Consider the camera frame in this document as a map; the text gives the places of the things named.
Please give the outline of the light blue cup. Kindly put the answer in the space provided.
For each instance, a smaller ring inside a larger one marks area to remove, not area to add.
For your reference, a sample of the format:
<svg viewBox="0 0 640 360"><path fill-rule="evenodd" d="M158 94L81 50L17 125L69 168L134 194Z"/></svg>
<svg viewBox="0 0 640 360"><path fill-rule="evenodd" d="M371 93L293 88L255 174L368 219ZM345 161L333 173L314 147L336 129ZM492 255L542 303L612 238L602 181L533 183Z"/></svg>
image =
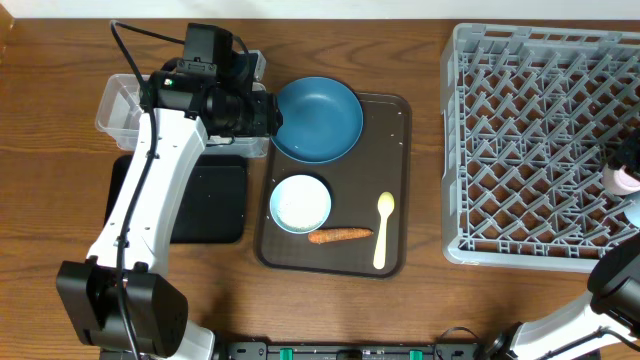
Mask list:
<svg viewBox="0 0 640 360"><path fill-rule="evenodd" d="M640 192L627 195L624 199L627 207L624 215L628 222L636 227L640 227Z"/></svg>

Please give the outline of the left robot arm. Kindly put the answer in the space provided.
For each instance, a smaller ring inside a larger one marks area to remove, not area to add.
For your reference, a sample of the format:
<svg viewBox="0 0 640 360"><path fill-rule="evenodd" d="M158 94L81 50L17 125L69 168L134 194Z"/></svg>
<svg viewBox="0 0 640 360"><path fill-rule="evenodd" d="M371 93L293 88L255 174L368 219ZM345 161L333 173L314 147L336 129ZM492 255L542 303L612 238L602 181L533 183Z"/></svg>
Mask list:
<svg viewBox="0 0 640 360"><path fill-rule="evenodd" d="M166 279L172 230L189 176L209 136L203 121L155 108L112 212L85 261L65 261L56 290L79 340L118 357L211 359L215 334L188 318Z"/></svg>

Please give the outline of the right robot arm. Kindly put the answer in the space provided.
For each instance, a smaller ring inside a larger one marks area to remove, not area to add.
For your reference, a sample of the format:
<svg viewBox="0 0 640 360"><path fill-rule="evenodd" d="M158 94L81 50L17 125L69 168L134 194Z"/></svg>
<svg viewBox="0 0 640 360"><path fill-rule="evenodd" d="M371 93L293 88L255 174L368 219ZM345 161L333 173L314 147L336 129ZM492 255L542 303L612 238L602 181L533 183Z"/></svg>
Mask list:
<svg viewBox="0 0 640 360"><path fill-rule="evenodd" d="M577 359L602 347L639 345L639 238L623 241L592 270L587 291L534 322L516 323L477 359Z"/></svg>

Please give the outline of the pink cup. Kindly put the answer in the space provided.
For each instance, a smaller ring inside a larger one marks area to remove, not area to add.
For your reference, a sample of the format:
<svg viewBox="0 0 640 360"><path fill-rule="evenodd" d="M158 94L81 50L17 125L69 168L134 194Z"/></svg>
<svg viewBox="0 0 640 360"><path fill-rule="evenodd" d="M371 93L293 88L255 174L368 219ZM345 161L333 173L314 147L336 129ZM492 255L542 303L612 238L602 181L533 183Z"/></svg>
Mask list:
<svg viewBox="0 0 640 360"><path fill-rule="evenodd" d="M624 165L619 169L606 165L601 182L606 191L618 196L636 193L640 188L639 180L628 174Z"/></svg>

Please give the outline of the large dark blue bowl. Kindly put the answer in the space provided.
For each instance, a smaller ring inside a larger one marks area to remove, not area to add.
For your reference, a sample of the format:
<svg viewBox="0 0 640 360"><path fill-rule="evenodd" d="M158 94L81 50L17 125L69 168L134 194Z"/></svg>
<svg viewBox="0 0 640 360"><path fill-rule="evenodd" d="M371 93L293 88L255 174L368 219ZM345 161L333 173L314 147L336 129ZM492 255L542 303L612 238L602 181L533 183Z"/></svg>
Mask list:
<svg viewBox="0 0 640 360"><path fill-rule="evenodd" d="M272 137L287 157L307 164L329 163L347 154L364 129L355 92L326 77L297 79L277 94L283 125Z"/></svg>

